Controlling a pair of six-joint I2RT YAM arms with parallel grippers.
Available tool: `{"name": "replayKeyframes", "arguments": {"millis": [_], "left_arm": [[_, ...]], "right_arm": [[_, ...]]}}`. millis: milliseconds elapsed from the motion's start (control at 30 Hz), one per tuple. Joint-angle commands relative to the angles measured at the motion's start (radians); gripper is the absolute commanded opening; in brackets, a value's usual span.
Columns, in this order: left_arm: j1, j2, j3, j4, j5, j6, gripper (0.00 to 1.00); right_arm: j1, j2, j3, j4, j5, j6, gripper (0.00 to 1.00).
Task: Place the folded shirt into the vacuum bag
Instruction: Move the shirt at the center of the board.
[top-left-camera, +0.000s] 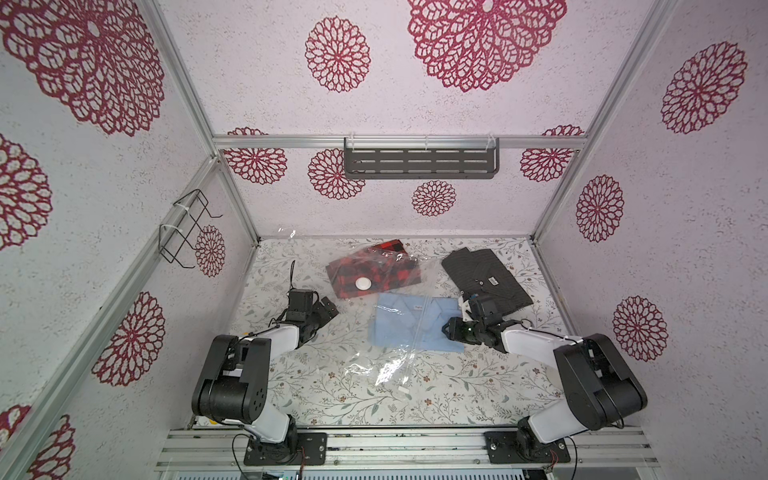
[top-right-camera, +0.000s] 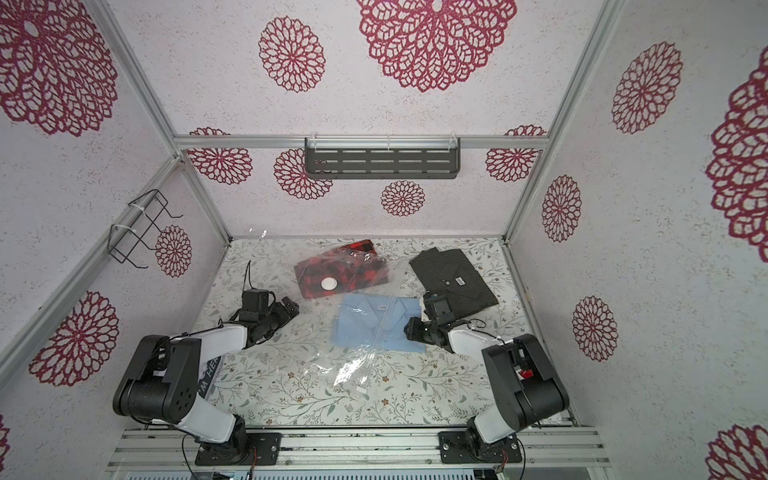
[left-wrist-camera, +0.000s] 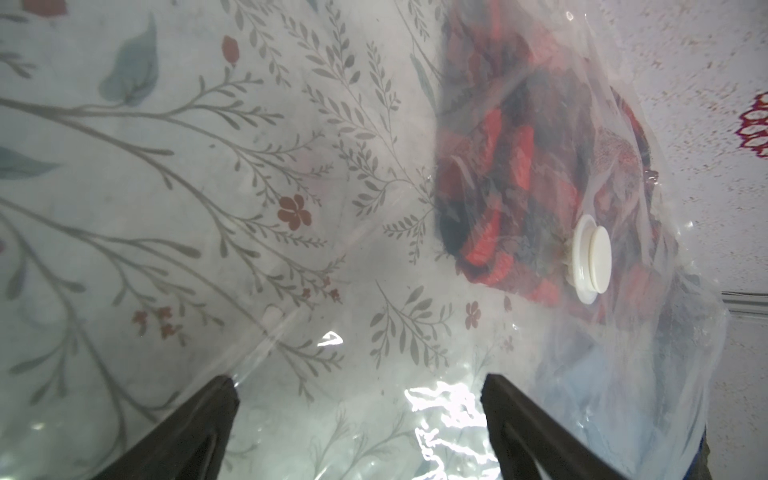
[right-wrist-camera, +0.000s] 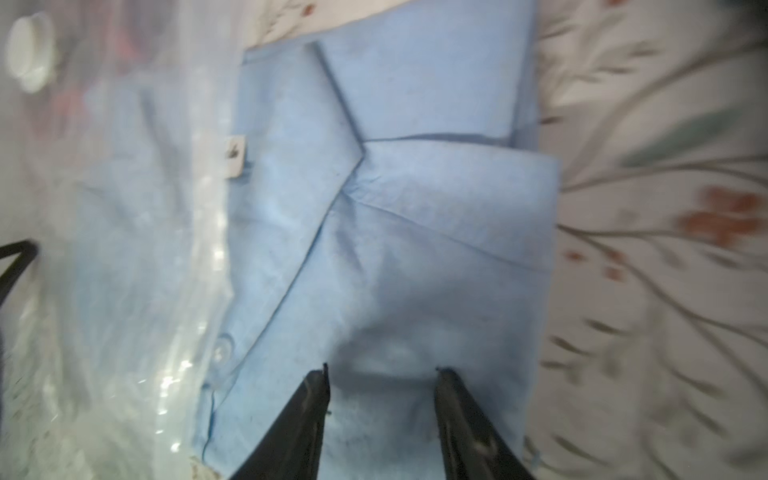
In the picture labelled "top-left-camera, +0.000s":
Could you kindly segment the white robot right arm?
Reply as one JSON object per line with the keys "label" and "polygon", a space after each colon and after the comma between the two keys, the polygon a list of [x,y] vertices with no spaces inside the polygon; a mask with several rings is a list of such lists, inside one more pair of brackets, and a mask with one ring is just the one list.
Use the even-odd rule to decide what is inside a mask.
{"label": "white robot right arm", "polygon": [[448,339],[530,358],[559,381],[563,398],[517,423],[514,445],[524,456],[575,434],[622,427],[647,407],[644,388],[609,337],[569,337],[506,320],[489,295],[472,295],[460,309],[442,327]]}

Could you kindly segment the red black plaid shirt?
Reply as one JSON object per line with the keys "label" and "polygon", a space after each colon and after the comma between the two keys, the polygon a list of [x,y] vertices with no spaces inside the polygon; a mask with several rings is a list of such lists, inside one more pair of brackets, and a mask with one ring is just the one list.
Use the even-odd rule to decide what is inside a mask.
{"label": "red black plaid shirt", "polygon": [[364,247],[325,266],[335,295],[350,300],[422,282],[420,261],[399,239]]}

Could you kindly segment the clear plastic vacuum bag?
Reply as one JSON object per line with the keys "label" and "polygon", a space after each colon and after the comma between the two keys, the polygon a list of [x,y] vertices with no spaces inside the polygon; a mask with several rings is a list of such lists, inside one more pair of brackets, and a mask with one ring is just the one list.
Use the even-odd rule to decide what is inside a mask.
{"label": "clear plastic vacuum bag", "polygon": [[269,243],[282,285],[305,288],[317,326],[286,355],[319,374],[407,396],[416,359],[438,338],[439,320],[457,307],[440,290],[439,261],[404,240],[283,238]]}

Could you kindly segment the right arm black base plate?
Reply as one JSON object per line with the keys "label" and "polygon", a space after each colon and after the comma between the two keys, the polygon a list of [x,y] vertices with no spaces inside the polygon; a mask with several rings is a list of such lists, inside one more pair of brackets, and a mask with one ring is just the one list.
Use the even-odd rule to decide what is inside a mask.
{"label": "right arm black base plate", "polygon": [[518,430],[486,431],[486,451],[491,464],[570,463],[571,455],[563,440],[541,443]]}

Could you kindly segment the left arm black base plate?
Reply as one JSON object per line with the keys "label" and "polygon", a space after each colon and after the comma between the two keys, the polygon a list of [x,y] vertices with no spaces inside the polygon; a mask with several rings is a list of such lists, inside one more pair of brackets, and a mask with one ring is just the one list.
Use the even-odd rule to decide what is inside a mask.
{"label": "left arm black base plate", "polygon": [[326,433],[289,434],[283,442],[265,443],[251,439],[246,447],[243,464],[262,466],[320,466],[326,461]]}

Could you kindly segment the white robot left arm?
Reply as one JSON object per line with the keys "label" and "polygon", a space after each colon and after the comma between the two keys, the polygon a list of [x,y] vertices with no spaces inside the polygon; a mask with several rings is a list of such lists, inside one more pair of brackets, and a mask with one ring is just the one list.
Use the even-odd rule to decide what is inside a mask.
{"label": "white robot left arm", "polygon": [[282,456],[299,450],[299,437],[295,419],[267,402],[271,362],[313,340],[339,314],[335,303],[312,290],[291,288],[287,299],[267,329],[212,340],[191,398],[194,415],[237,426],[254,448]]}

